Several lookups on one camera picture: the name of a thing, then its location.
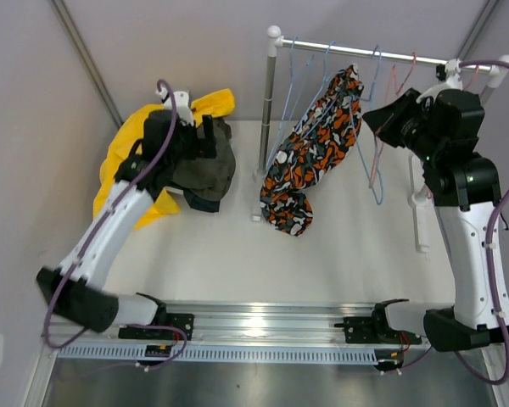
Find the olive green shorts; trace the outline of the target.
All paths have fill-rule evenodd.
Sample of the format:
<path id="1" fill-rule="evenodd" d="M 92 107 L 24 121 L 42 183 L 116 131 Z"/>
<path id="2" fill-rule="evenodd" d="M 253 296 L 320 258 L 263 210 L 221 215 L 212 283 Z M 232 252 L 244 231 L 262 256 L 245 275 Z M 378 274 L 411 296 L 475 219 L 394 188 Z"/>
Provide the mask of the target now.
<path id="1" fill-rule="evenodd" d="M 231 146 L 231 127 L 223 118 L 213 119 L 213 126 L 216 158 L 183 160 L 175 169 L 171 185 L 183 191 L 191 190 L 201 198 L 221 201 L 232 184 L 236 160 Z"/>

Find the blue wire hanger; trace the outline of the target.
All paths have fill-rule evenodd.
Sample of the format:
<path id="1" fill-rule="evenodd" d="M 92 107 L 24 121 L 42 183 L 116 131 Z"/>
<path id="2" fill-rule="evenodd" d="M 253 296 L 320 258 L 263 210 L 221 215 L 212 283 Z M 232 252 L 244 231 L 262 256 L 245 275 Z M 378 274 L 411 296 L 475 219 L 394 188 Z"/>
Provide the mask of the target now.
<path id="1" fill-rule="evenodd" d="M 330 42 L 324 53 L 323 58 L 323 77 L 320 89 L 314 96 L 312 104 L 305 111 L 302 119 L 297 125 L 299 131 L 300 146 L 304 147 L 315 140 L 314 134 L 323 125 L 328 125 L 331 118 L 335 115 L 337 108 L 345 100 L 344 86 L 339 85 L 338 90 L 334 89 L 335 80 L 340 79 L 345 74 L 345 70 L 339 70 L 332 74 L 327 73 L 327 58 L 330 54 L 330 48 L 335 46 L 336 42 Z"/>
<path id="2" fill-rule="evenodd" d="M 372 84 L 370 85 L 369 93 L 367 98 L 361 98 L 362 102 L 368 103 L 368 107 L 372 109 L 373 102 L 375 100 L 374 93 L 375 88 L 378 83 L 379 72 L 382 66 L 382 49 L 379 45 L 377 45 L 373 51 L 370 59 L 377 59 L 377 67 L 372 79 Z M 361 145 L 359 143 L 356 144 L 356 149 L 360 156 L 362 168 L 365 172 L 366 179 L 368 182 L 368 189 L 371 191 L 374 201 L 377 206 L 381 206 L 384 202 L 385 198 L 385 190 L 383 184 L 383 176 L 381 170 L 379 169 L 380 156 L 383 152 L 383 145 L 379 141 L 379 132 L 380 128 L 378 127 L 370 127 L 373 136 L 373 147 L 374 152 L 372 156 L 372 166 L 368 167 L 366 164 L 366 160 L 364 159 L 364 155 L 361 150 Z"/>
<path id="3" fill-rule="evenodd" d="M 289 58 L 289 82 L 288 93 L 282 109 L 281 118 L 278 123 L 276 139 L 271 148 L 269 148 L 270 140 L 270 124 L 271 109 L 273 102 L 273 90 L 275 82 L 275 71 L 277 66 L 278 49 L 286 47 L 288 44 Z M 268 37 L 268 55 L 266 61 L 266 84 L 265 96 L 262 110 L 262 122 L 260 129 L 260 157 L 259 172 L 266 173 L 272 160 L 275 158 L 277 148 L 284 140 L 284 125 L 289 122 L 295 113 L 296 107 L 301 99 L 305 87 L 306 77 L 309 76 L 314 55 L 311 55 L 305 64 L 298 69 L 294 69 L 294 50 L 300 45 L 298 37 L 294 39 L 286 39 L 283 35 Z"/>

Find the pink wire hanger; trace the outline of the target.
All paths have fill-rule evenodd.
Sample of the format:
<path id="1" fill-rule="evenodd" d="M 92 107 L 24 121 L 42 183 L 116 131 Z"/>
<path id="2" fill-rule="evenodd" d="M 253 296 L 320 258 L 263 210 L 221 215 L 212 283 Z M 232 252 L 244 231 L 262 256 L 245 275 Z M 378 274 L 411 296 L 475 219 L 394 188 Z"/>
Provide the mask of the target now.
<path id="1" fill-rule="evenodd" d="M 479 69 L 480 69 L 480 66 L 479 65 L 476 65 L 475 66 L 475 71 L 474 71 L 474 74 L 473 74 L 473 77 L 471 78 L 471 80 L 468 82 L 467 86 L 466 87 L 470 87 L 478 78 L 478 73 L 479 73 Z"/>
<path id="2" fill-rule="evenodd" d="M 417 54 L 413 53 L 410 69 L 408 70 L 405 78 L 402 81 L 398 80 L 398 70 L 397 70 L 396 66 L 395 65 L 392 66 L 390 75 L 389 75 L 389 80 L 388 80 L 387 87 L 386 87 L 386 91 L 385 91 L 385 95 L 384 95 L 385 103 L 394 101 L 397 97 L 400 96 L 400 94 L 402 93 L 402 89 L 404 88 L 404 86 L 408 82 L 408 80 L 410 79 L 411 74 L 416 67 L 416 64 L 417 64 Z M 370 188 L 373 187 L 376 177 L 378 176 L 379 160 L 380 160 L 382 152 L 383 152 L 383 145 L 378 140 L 377 136 L 373 137 L 373 141 L 374 141 L 375 150 L 374 150 L 374 155 L 373 155 L 373 159 L 372 159 L 372 168 L 371 168 L 371 173 L 370 173 L 370 178 L 369 178 L 369 187 Z"/>

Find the dark navy shorts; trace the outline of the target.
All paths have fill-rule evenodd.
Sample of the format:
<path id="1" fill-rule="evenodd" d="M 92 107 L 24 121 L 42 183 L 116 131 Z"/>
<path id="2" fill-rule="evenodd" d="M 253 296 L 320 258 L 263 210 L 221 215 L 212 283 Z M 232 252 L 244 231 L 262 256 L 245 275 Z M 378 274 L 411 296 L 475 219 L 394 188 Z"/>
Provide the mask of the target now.
<path id="1" fill-rule="evenodd" d="M 211 201 L 201 198 L 191 190 L 184 190 L 183 197 L 191 209 L 211 214 L 218 213 L 220 211 L 221 201 Z"/>

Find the camouflage patterned shorts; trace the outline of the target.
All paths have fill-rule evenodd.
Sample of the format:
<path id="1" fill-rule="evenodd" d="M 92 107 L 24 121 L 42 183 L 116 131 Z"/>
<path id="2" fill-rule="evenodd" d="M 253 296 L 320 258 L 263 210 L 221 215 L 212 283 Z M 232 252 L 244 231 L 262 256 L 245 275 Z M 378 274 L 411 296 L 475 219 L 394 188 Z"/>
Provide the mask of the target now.
<path id="1" fill-rule="evenodd" d="M 312 223 L 305 190 L 355 146 L 363 91 L 357 64 L 339 70 L 277 148 L 260 189 L 261 215 L 276 230 L 300 237 Z"/>

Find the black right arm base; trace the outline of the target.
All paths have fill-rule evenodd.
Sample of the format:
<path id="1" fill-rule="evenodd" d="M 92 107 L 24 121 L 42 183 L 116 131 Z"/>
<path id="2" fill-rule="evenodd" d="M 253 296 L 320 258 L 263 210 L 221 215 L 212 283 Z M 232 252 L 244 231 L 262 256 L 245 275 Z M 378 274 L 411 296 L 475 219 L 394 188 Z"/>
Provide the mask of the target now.
<path id="1" fill-rule="evenodd" d="M 373 317 L 349 316 L 344 317 L 333 326 L 343 332 L 348 344 L 411 344 L 419 345 L 422 339 L 415 333 L 396 331 Z"/>

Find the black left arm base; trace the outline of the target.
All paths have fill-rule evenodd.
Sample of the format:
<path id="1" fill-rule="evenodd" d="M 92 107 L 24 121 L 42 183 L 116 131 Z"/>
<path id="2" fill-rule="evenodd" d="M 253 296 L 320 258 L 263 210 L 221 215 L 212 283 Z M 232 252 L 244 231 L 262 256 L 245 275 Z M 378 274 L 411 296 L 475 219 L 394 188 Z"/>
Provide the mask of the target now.
<path id="1" fill-rule="evenodd" d="M 190 341 L 193 335 L 195 316 L 194 314 L 169 313 L 166 316 L 164 326 L 176 328 L 185 333 Z M 180 332 L 170 331 L 163 328 L 149 329 L 148 327 L 126 326 L 119 329 L 119 339 L 131 340 L 152 340 L 152 341 L 174 341 L 181 340 Z"/>

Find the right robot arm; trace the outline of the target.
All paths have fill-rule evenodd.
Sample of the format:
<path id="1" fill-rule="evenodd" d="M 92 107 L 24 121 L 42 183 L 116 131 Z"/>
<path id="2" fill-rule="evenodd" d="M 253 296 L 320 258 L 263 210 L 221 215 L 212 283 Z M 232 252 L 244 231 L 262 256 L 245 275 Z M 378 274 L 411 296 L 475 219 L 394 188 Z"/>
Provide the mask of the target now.
<path id="1" fill-rule="evenodd" d="M 483 348 L 509 339 L 509 298 L 498 248 L 495 164 L 475 148 L 484 119 L 478 95 L 413 88 L 362 119 L 381 141 L 422 163 L 455 281 L 455 301 L 425 310 L 423 334 L 439 352 Z"/>

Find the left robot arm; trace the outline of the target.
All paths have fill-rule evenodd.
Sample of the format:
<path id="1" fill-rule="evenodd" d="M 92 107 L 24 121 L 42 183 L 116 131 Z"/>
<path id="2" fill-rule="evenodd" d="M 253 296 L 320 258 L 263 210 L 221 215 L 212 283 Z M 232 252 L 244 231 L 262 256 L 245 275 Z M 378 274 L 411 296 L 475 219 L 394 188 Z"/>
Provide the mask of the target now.
<path id="1" fill-rule="evenodd" d="M 103 285 L 131 230 L 171 183 L 178 165 L 216 155 L 211 116 L 205 114 L 196 123 L 170 110 L 150 112 L 89 229 L 56 268 L 38 271 L 36 284 L 48 314 L 74 322 L 84 331 L 101 333 L 113 325 L 137 325 L 145 337 L 161 337 L 167 319 L 158 299 L 140 293 L 106 293 Z"/>

